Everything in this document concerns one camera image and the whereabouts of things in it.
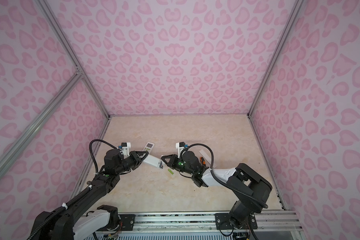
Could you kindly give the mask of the small white remote control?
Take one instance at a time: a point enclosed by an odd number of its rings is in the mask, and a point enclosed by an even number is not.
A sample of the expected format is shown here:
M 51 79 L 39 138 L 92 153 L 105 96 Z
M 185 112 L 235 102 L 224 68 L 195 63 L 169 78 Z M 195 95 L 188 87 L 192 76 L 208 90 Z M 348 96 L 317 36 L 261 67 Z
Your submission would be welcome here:
M 163 168 L 163 162 L 161 159 L 152 156 L 150 154 L 147 155 L 147 157 L 143 160 L 143 163 L 148 164 L 152 167 L 155 167 L 157 169 L 162 169 Z

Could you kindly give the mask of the white battery cover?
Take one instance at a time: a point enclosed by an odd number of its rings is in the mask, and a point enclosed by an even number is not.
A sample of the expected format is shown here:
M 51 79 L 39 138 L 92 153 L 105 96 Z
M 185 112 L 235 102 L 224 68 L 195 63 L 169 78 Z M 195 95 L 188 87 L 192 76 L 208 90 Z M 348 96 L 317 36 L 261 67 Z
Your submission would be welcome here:
M 205 166 L 213 168 L 216 167 L 215 164 L 212 165 L 212 158 L 208 153 L 206 153 L 204 150 L 199 150 L 199 153 L 201 154 L 201 157 L 205 159 Z

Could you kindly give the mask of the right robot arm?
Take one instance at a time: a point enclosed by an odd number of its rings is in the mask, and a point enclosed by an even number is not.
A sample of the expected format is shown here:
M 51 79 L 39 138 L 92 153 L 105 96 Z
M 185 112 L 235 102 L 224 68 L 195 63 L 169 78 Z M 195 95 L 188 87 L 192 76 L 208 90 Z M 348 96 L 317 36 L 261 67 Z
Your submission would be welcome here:
M 193 183 L 201 187 L 225 187 L 235 194 L 238 200 L 226 217 L 227 223 L 219 228 L 256 229 L 254 214 L 259 214 L 268 206 L 266 204 L 272 185 L 247 164 L 240 163 L 231 169 L 211 169 L 203 164 L 192 151 L 180 155 L 161 157 L 167 167 L 187 174 Z

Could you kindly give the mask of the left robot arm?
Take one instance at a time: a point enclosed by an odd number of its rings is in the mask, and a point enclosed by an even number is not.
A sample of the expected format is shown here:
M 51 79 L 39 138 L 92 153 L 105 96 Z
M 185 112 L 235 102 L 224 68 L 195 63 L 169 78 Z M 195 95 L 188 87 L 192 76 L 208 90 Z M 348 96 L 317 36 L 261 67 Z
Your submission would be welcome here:
M 89 186 L 52 212 L 39 214 L 28 239 L 73 240 L 77 236 L 73 227 L 81 216 L 115 188 L 121 174 L 137 169 L 148 156 L 147 151 L 131 151 L 128 157 L 120 149 L 107 151 L 105 164 Z

